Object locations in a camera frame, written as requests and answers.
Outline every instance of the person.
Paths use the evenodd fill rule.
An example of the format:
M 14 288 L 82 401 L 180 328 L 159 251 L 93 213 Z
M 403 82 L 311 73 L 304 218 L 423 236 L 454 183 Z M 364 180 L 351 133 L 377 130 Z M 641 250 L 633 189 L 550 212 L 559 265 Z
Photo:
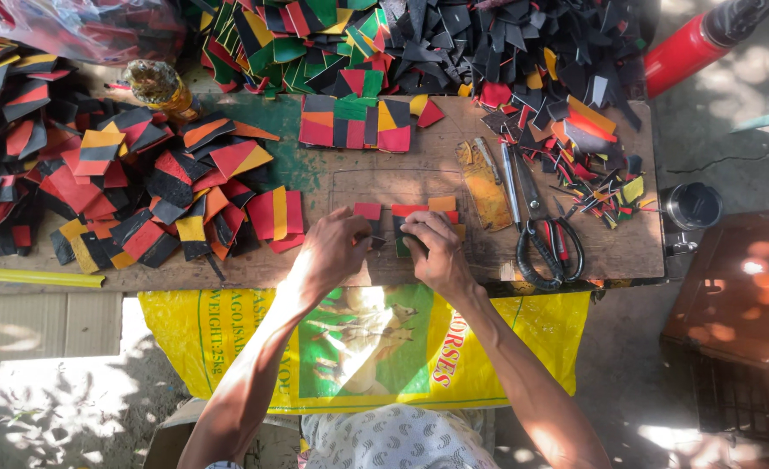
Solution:
M 289 336 L 336 286 L 360 271 L 371 244 L 366 219 L 348 207 L 321 218 L 278 285 L 275 302 L 213 392 L 179 469 L 239 468 L 263 421 Z M 469 272 L 448 217 L 414 212 L 402 231 L 416 278 L 451 304 L 485 349 L 520 424 L 556 469 L 610 467 L 576 403 L 506 325 Z M 357 414 L 305 416 L 307 469 L 496 467 L 469 422 L 452 412 L 391 404 Z

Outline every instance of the plastic bag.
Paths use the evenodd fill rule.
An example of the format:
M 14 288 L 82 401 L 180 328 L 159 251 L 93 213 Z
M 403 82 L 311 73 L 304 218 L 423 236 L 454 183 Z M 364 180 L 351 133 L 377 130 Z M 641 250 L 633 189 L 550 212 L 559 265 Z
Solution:
M 174 61 L 185 26 L 168 0 L 0 0 L 0 36 L 100 65 Z
M 144 319 L 191 394 L 209 399 L 265 317 L 274 290 L 140 292 Z M 492 304 L 571 395 L 589 292 Z M 508 405 L 480 342 L 423 284 L 333 291 L 295 329 L 269 413 Z

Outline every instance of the glue bottle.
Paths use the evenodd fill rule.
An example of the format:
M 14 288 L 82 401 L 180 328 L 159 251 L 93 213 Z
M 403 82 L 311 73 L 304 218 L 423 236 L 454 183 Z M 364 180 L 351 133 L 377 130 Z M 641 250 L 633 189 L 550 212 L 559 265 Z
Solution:
M 137 100 L 150 109 L 164 112 L 168 120 L 181 124 L 199 118 L 199 101 L 176 70 L 165 62 L 133 60 L 127 64 L 124 79 Z

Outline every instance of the cardboard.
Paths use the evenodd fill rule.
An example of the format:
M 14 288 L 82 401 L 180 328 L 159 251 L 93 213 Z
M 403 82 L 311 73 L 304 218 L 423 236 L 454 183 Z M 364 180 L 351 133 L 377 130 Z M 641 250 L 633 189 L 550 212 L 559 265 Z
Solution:
M 0 295 L 0 361 L 119 354 L 121 293 Z

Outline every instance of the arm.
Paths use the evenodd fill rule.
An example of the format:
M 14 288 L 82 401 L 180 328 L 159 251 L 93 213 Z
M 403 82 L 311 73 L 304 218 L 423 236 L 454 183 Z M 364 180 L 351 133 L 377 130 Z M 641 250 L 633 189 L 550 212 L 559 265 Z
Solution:
M 225 372 L 182 450 L 178 469 L 204 469 L 218 461 L 241 462 L 266 415 L 289 336 L 345 278 L 361 270 L 371 229 L 340 208 L 309 230 L 292 271 L 278 285 L 263 322 Z
M 414 274 L 441 294 L 483 345 L 520 424 L 556 469 L 610 467 L 607 454 L 576 402 L 553 379 L 535 354 L 505 323 L 483 287 L 469 272 L 461 242 L 448 217 L 414 212 L 402 231 L 417 236 L 428 252 L 410 238 Z

